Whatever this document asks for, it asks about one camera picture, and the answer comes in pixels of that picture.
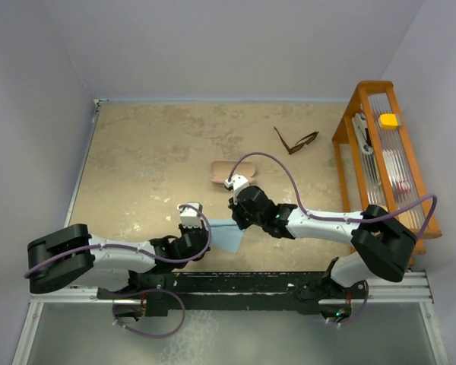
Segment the white tool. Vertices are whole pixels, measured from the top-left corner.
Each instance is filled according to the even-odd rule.
[[[355,129],[356,140],[358,141],[359,150],[362,154],[370,156],[373,154],[372,141],[368,132],[368,124],[366,123],[365,114],[357,113],[351,119]]]

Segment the yellow sponge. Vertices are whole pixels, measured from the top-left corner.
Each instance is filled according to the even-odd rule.
[[[381,114],[378,123],[383,129],[397,129],[401,126],[401,119],[396,114]]]

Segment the black base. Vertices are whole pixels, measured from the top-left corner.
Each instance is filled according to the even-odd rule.
[[[323,274],[323,271],[173,272],[139,275],[136,281],[143,290],[161,287],[176,293],[187,310],[288,310],[319,314],[319,300],[347,297],[346,289],[322,281]],[[353,299],[365,296],[358,284],[350,288]],[[115,294],[102,289],[97,296],[115,299]],[[169,310],[179,309],[179,304],[168,294],[155,293],[147,295],[146,307],[146,316],[167,316]]]

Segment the blue cloth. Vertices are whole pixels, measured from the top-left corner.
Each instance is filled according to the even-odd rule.
[[[218,249],[237,253],[244,230],[239,230],[233,219],[209,219],[211,225],[211,245]]]

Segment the metal frame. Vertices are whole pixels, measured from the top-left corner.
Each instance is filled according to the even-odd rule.
[[[79,185],[81,183],[81,178],[83,177],[84,167],[86,166],[86,160],[90,152],[91,142],[93,140],[94,131],[97,127],[98,116],[100,115],[101,102],[96,103],[97,108],[94,111],[91,132],[88,137],[88,145],[86,151],[84,152],[83,160],[81,161],[81,169],[78,174],[78,179],[74,185],[73,194],[71,201],[69,202],[68,213],[66,214],[66,219],[63,227],[69,225],[71,220],[71,214],[73,212],[74,202],[76,202],[76,197],[78,196]],[[25,317],[24,327],[22,328],[21,338],[18,341],[17,350],[15,350],[14,359],[12,365],[27,365],[29,360],[30,350],[32,349],[32,344],[34,338],[36,337],[37,326],[39,325],[40,316],[42,314],[43,305],[45,302],[42,300],[34,300],[33,296],[30,297],[29,309]]]
[[[438,365],[449,365],[448,354],[442,340],[441,330],[434,312],[432,303],[421,303],[420,310],[423,315],[424,325],[426,326],[427,336],[431,343],[432,352]]]
[[[97,126],[101,106],[104,103],[111,103],[108,100],[96,101],[97,109],[93,116],[93,127],[91,129],[89,143],[85,151],[81,171],[78,175],[76,185],[68,207],[68,213],[64,227],[69,225],[74,203],[78,195],[81,178],[90,150],[93,134]],[[444,342],[439,331],[439,324],[432,307],[432,294],[425,272],[408,272],[401,283],[391,283],[382,279],[369,279],[369,303],[419,303],[423,315],[429,342],[438,365],[449,365],[448,356],[445,351]],[[21,337],[15,351],[12,365],[27,365],[30,351],[36,336],[37,326],[43,311],[44,303],[137,303],[137,300],[99,300],[96,287],[68,287],[50,294],[32,294],[30,296],[29,309],[22,329]],[[321,304],[343,303],[342,300],[321,300]],[[362,300],[353,300],[354,303],[361,303]]]

